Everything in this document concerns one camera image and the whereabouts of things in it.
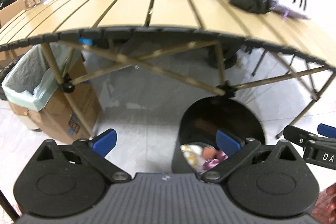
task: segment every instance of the table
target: table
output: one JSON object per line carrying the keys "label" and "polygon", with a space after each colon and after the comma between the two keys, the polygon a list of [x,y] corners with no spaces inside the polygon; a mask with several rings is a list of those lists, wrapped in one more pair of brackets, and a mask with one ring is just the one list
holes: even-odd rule
{"label": "table", "polygon": [[[136,57],[116,53],[114,39],[128,39],[134,33],[146,37],[183,37],[189,42],[167,47]],[[88,46],[78,39],[92,38],[107,41]],[[56,65],[49,43],[58,42],[70,46],[63,72]],[[283,20],[273,12],[256,15],[229,4],[228,0],[54,0],[31,10],[22,11],[0,29],[0,51],[41,44],[43,53],[56,81],[64,91],[69,104],[91,136],[92,129],[71,97],[72,86],[94,77],[111,73],[130,65],[138,65],[153,73],[165,75],[187,85],[207,90],[215,95],[234,96],[234,91],[296,78],[310,93],[312,101],[290,123],[297,122],[322,96],[336,77],[336,43],[312,20]],[[264,52],[254,70],[262,64],[267,52],[281,62],[289,73],[269,79],[229,86],[225,79],[222,47],[246,45],[263,48]],[[196,48],[214,46],[221,85],[207,85],[195,79],[159,68],[147,60]],[[75,49],[115,61],[115,65],[88,73],[77,79],[67,79],[71,58]],[[279,53],[292,55],[306,61],[307,70],[297,72]],[[320,67],[311,69],[310,63]],[[324,70],[333,71],[320,91],[301,77]]]}

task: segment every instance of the black bucket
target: black bucket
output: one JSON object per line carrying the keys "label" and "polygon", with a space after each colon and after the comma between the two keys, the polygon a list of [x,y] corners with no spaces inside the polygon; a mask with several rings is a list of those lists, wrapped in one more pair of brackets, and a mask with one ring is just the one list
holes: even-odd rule
{"label": "black bucket", "polygon": [[180,146],[203,142],[218,149],[216,133],[219,129],[265,144],[263,127],[243,104],[224,97],[203,98],[192,104],[182,117],[172,161],[173,173],[196,173],[185,160]]}

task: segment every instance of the blue object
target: blue object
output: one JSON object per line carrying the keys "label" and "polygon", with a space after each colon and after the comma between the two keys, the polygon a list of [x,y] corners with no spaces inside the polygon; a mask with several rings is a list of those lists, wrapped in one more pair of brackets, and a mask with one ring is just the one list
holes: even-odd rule
{"label": "blue object", "polygon": [[317,132],[328,138],[336,138],[336,128],[320,123],[317,127]]}
{"label": "blue object", "polygon": [[91,149],[103,158],[106,157],[106,155],[116,146],[116,144],[117,132],[112,128],[106,130],[104,133],[89,141],[89,146]]}
{"label": "blue object", "polygon": [[236,153],[242,148],[239,141],[235,140],[228,134],[218,130],[216,133],[216,144],[228,157]]}
{"label": "blue object", "polygon": [[82,43],[82,44],[85,44],[85,45],[89,45],[89,46],[92,46],[93,45],[93,39],[91,38],[80,38],[78,39],[78,42],[79,43]]}

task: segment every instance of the gray ribbed panel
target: gray ribbed panel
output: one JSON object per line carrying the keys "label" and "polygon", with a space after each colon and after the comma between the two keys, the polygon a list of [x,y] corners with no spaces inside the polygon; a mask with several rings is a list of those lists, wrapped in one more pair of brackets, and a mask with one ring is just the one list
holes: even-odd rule
{"label": "gray ribbed panel", "polygon": [[194,174],[138,173],[129,183],[113,185],[94,208],[64,219],[29,215],[17,224],[318,224],[310,216],[268,220],[237,208],[219,185]]}

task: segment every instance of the metal table frame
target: metal table frame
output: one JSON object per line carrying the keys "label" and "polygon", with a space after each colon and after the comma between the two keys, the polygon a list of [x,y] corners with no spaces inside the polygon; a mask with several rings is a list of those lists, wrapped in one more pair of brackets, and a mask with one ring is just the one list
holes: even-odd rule
{"label": "metal table frame", "polygon": [[[50,49],[49,43],[45,42],[41,44],[43,54],[45,56],[46,61],[48,62],[51,70],[53,71],[56,81],[58,82],[59,85],[64,84],[64,76],[68,72],[71,59],[74,53],[74,50],[81,50],[81,51],[86,51],[92,54],[95,54],[100,57],[105,57],[107,59],[113,60],[116,62],[113,66],[105,69],[99,69],[95,72],[90,72],[87,73],[86,75],[83,75],[81,77],[78,77],[76,79],[71,80],[68,85],[76,85],[81,82],[93,79],[95,77],[105,75],[108,73],[111,73],[113,71],[117,71],[123,68],[126,68],[128,66],[140,66],[148,71],[151,71],[155,74],[159,75],[165,75],[167,77],[173,78],[175,80],[181,81],[182,83],[185,83],[187,85],[191,85],[196,88],[201,88],[204,89],[210,93],[213,93],[215,95],[225,95],[225,91],[219,87],[215,86],[210,86],[205,83],[199,82],[193,78],[186,77],[183,75],[180,75],[178,73],[162,69],[160,67],[151,65],[147,63],[147,60],[153,59],[153,58],[158,58],[164,55],[172,55],[176,54],[178,52],[186,52],[188,50],[193,50],[197,48],[203,48],[203,47],[209,47],[209,46],[215,46],[216,49],[216,58],[217,58],[217,67],[218,67],[218,73],[219,73],[219,78],[220,78],[220,83],[221,85],[224,85],[226,83],[226,78],[225,78],[225,67],[224,67],[224,60],[223,60],[223,51],[222,51],[222,46],[219,42],[217,41],[212,41],[212,42],[188,42],[182,45],[178,45],[175,47],[168,47],[168,48],[163,48],[160,50],[156,50],[154,52],[149,52],[146,54],[141,54],[135,57],[130,57],[124,54],[116,53],[113,48],[113,40],[109,40],[110,44],[110,49],[105,50],[101,49],[98,47],[93,47],[93,46],[88,46],[84,44],[80,44],[78,42],[72,42],[72,41],[59,41],[58,43],[61,43],[63,45],[69,46],[72,48],[72,50],[69,53],[65,68],[63,72],[58,68],[55,58],[53,56],[53,53]],[[263,79],[263,80],[258,80],[258,81],[253,81],[249,83],[243,83],[239,85],[234,85],[232,88],[234,90],[243,90],[243,89],[248,89],[256,86],[261,86],[261,85],[267,85],[271,83],[276,83],[280,81],[285,81],[289,79],[296,78],[302,85],[305,87],[311,94],[312,96],[312,101],[305,107],[304,110],[302,110],[298,116],[290,123],[290,125],[294,125],[303,115],[305,115],[306,112],[317,102],[317,100],[322,96],[322,94],[325,92],[325,90],[328,88],[328,86],[331,84],[333,79],[336,77],[336,72],[332,73],[330,78],[327,80],[327,82],[324,84],[324,86],[321,88],[320,91],[317,91],[315,89],[315,84],[314,81],[311,77],[312,74],[320,72],[320,71],[325,71],[328,70],[329,68],[327,66],[321,66],[318,68],[310,69],[309,64],[306,63],[307,70],[296,72],[291,64],[288,64],[285,60],[283,60],[282,57],[280,57],[278,54],[274,52],[269,52],[272,54],[280,63],[282,63],[287,69],[288,72],[284,75],[281,76],[276,76],[268,79]],[[252,75],[256,73],[258,70],[260,64],[262,63],[264,57],[267,54],[267,50],[264,50],[263,54],[261,55],[260,60],[258,61],[256,68],[254,69]],[[309,75],[310,76],[310,87],[309,85],[301,78],[302,76]],[[90,126],[87,124],[83,113],[79,110],[79,108],[76,106],[75,102],[73,101],[73,98],[70,93],[64,92],[64,96],[66,97],[67,101],[69,102],[70,106],[72,107],[74,113],[77,115],[78,120],[81,122],[82,126],[85,128],[85,130],[90,134],[90,136],[94,136],[95,134],[93,133],[92,129]],[[276,138],[280,138],[282,136],[283,132],[280,132],[279,134],[276,135]]]}

